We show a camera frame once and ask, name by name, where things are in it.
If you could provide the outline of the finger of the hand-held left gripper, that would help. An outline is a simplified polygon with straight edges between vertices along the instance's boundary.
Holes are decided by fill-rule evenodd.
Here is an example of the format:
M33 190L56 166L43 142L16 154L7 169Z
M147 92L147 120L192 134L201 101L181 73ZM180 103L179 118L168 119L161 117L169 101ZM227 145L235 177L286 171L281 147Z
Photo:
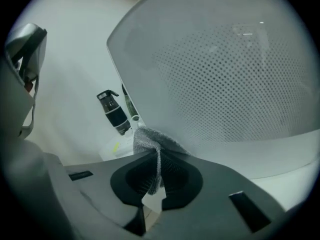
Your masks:
M47 34L47 30L34 23L27 23L12 30L5 42L7 51L13 64L16 64L37 41L41 34Z
M22 58L22 79L35 80L39 75L44 62L47 44L47 34L42 33L36 43L27 50Z

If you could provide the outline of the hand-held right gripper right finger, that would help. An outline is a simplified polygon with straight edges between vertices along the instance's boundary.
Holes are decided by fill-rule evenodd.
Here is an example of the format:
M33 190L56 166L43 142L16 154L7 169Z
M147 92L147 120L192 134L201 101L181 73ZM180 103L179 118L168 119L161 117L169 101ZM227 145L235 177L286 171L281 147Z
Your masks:
M202 175L199 194L187 206L163 211L149 230L151 240L243 240L252 232L230 199L244 193L271 221L285 213L266 191L237 171L194 156L171 152Z

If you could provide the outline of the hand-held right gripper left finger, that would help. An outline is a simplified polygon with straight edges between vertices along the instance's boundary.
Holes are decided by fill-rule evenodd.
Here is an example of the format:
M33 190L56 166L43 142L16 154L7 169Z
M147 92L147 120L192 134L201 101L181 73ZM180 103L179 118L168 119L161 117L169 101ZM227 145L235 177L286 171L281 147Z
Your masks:
M147 155L147 152L97 163L65 166L82 196L107 219L135 234L146 233L144 210L124 204L111 187L111 176L119 168Z

